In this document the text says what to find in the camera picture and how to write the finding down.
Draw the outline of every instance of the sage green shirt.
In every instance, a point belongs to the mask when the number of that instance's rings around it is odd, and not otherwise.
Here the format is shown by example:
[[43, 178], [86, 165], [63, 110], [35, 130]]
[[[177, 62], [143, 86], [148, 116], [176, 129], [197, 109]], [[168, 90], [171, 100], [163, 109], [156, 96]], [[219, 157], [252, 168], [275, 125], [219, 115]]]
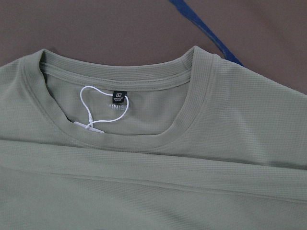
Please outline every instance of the sage green shirt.
[[[97, 132], [80, 99], [82, 93]], [[0, 67], [0, 230], [306, 230], [307, 95], [193, 46]]]

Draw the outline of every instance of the brown background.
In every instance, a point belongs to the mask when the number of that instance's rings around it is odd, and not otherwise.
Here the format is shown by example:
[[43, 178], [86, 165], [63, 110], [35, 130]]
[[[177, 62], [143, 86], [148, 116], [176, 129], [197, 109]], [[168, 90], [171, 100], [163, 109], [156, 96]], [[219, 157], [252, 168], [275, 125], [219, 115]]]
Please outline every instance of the brown background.
[[[185, 0], [243, 65], [307, 94], [306, 0]], [[168, 0], [0, 0], [0, 66], [46, 48], [115, 66], [223, 57]]]

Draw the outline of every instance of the white string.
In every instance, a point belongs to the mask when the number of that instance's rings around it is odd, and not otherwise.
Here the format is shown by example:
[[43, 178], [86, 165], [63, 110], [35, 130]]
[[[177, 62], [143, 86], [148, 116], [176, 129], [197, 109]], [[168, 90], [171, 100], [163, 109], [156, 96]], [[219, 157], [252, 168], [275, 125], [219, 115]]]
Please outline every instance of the white string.
[[83, 101], [83, 99], [82, 99], [82, 92], [83, 92], [83, 90], [84, 90], [85, 88], [93, 88], [93, 89], [95, 89], [95, 90], [99, 91], [100, 93], [103, 93], [104, 95], [107, 95], [107, 96], [113, 96], [113, 95], [112, 95], [112, 94], [109, 94], [109, 93], [106, 93], [106, 92], [102, 92], [102, 91], [100, 91], [99, 89], [97, 89], [96, 87], [91, 86], [91, 85], [84, 86], [84, 87], [81, 89], [81, 91], [80, 91], [80, 98], [81, 98], [82, 104], [84, 105], [84, 107], [86, 108], [86, 110], [87, 110], [87, 112], [88, 112], [88, 120], [89, 120], [89, 122], [90, 122], [90, 123], [85, 127], [86, 129], [88, 129], [89, 126], [91, 126], [91, 127], [93, 128], [93, 127], [94, 127], [93, 124], [94, 124], [94, 123], [97, 123], [97, 122], [113, 122], [113, 121], [117, 121], [117, 120], [121, 119], [121, 118], [123, 117], [123, 115], [125, 115], [126, 111], [128, 110], [128, 107], [129, 107], [129, 99], [128, 99], [127, 96], [125, 96], [125, 98], [126, 98], [126, 100], [127, 100], [127, 108], [126, 108], [126, 110], [124, 111], [124, 113], [123, 113], [120, 117], [118, 117], [118, 118], [116, 118], [116, 119], [114, 119], [114, 120], [99, 120], [99, 121], [93, 121], [92, 114], [91, 114], [89, 108], [86, 106], [86, 104], [84, 103], [84, 101]]

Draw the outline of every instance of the clothing tag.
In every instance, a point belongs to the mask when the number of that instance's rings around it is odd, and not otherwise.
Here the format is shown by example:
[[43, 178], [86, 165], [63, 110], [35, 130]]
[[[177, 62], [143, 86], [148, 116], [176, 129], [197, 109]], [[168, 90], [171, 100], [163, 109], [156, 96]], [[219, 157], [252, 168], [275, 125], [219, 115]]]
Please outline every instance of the clothing tag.
[[118, 104], [123, 103], [125, 101], [125, 95], [127, 95], [127, 91], [113, 91], [112, 103]]
[[[82, 124], [80, 122], [75, 121], [74, 123], [77, 124], [77, 125], [80, 125], [80, 126], [82, 126], [84, 128], [86, 127], [86, 125], [84, 125], [84, 124]], [[91, 130], [91, 131], [94, 131], [94, 132], [97, 132], [97, 133], [105, 133], [104, 131], [101, 131], [101, 130], [96, 129], [96, 128], [92, 128], [90, 126], [89, 126], [88, 130]]]

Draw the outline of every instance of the ribbed neckline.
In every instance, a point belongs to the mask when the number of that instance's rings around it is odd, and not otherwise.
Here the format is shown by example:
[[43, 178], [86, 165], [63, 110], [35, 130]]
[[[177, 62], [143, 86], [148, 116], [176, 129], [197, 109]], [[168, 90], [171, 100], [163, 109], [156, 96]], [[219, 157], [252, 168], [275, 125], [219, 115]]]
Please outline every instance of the ribbed neckline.
[[[218, 57], [198, 46], [193, 46], [182, 56], [168, 62], [141, 66], [111, 66], [75, 60], [43, 48], [24, 56], [23, 64], [25, 85], [31, 98], [42, 111], [42, 115], [48, 121], [52, 121], [66, 136], [81, 145], [93, 148], [148, 151], [164, 146], [183, 135], [204, 109]], [[86, 130], [67, 119], [47, 90], [42, 67], [44, 73], [52, 74], [64, 81], [109, 90], [157, 91], [173, 88], [188, 81], [189, 88], [175, 120], [162, 133], [156, 135], [97, 133]]]

